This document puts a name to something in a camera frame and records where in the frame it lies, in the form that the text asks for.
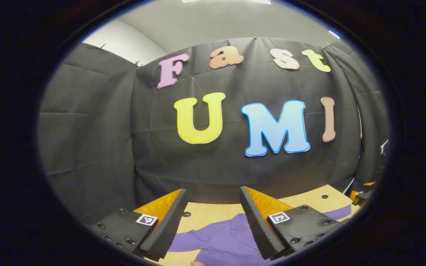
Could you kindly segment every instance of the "black foam pad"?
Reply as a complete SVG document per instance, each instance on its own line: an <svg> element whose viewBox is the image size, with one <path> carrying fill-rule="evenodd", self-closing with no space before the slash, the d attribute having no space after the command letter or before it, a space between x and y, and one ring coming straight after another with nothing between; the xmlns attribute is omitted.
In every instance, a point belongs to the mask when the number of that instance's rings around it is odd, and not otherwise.
<svg viewBox="0 0 426 266"><path fill-rule="evenodd" d="M168 249L172 245L177 229L179 228L180 219L182 218L186 204L186 190L182 189L165 214L162 222L160 222L154 232L142 242L141 249L149 253L143 254L143 256L147 255L150 259L153 258L149 255L154 256L153 260L155 261L165 257Z"/></svg>
<svg viewBox="0 0 426 266"><path fill-rule="evenodd" d="M240 201L262 258L275 259L273 256L285 249L284 244L267 225L245 187L241 187Z"/></svg>

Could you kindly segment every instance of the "black fabric backdrop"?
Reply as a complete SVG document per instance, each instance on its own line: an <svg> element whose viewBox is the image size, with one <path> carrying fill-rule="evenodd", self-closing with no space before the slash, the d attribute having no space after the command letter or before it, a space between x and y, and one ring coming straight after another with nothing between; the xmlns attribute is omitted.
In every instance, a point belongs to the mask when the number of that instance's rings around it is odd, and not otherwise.
<svg viewBox="0 0 426 266"><path fill-rule="evenodd" d="M47 178L87 224L132 208L134 158L129 117L133 64L80 44L47 87L38 141Z"/></svg>
<svg viewBox="0 0 426 266"><path fill-rule="evenodd" d="M219 69L210 52L238 48L244 60ZM269 51L286 49L297 70L278 67ZM324 57L329 73L301 54ZM187 53L173 86L157 89L159 61ZM81 44L54 75L42 104L39 146L47 177L61 200L90 223L119 207L134 208L179 188L192 202L238 203L247 185L280 198L330 184L343 191L353 177L373 181L379 146L388 138L382 86L365 62L340 42L324 49L273 38L237 38L200 44L166 55L138 71L110 52ZM194 125L208 126L205 94L223 92L223 131L206 144L181 140L173 104L195 97ZM324 143L321 98L335 101L336 138ZM241 108L264 104L278 119L286 101L305 103L311 147L304 153L247 157L247 117ZM362 140L357 105L362 120Z"/></svg>

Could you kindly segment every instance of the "white wall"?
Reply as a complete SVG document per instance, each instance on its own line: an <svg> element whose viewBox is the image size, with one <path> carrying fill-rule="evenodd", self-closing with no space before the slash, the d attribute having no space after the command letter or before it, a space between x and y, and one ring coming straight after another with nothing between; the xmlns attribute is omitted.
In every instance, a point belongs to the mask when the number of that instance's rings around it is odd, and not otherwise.
<svg viewBox="0 0 426 266"><path fill-rule="evenodd" d="M132 26L113 20L97 31L93 32L85 40L86 44L103 47L107 50L138 65L147 64L166 55L160 47Z"/></svg>

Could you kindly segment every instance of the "pink letter f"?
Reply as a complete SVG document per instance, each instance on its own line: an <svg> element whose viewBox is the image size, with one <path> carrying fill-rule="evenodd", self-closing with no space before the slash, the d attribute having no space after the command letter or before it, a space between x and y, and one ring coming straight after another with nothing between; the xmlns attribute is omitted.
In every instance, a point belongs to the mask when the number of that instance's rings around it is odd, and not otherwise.
<svg viewBox="0 0 426 266"><path fill-rule="evenodd" d="M177 62L173 64L173 62L175 61L188 61L188 54L177 55L159 62L160 82L159 84L157 84L158 89L174 85L177 82L177 79L174 78L174 72L177 75L180 75L180 73L182 73L182 62Z"/></svg>

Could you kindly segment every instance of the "ceiling light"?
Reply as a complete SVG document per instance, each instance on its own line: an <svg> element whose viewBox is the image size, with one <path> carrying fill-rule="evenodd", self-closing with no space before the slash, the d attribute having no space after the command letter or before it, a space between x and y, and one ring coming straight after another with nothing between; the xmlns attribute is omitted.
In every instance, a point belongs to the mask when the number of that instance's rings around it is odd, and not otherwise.
<svg viewBox="0 0 426 266"><path fill-rule="evenodd" d="M182 0L182 2L184 2L184 3L196 2L196 1L199 1L199 0ZM249 1L257 2L257 3L261 3L261 4L266 4L266 5L271 5L270 0L249 0Z"/></svg>
<svg viewBox="0 0 426 266"><path fill-rule="evenodd" d="M334 37L337 37L338 39L341 39L341 37L338 34L334 33L333 31L328 30L328 32L331 33L331 35L333 35Z"/></svg>
<svg viewBox="0 0 426 266"><path fill-rule="evenodd" d="M261 4L266 4L266 5L271 5L271 2L269 0L249 0L249 1L257 2L257 3L261 3Z"/></svg>

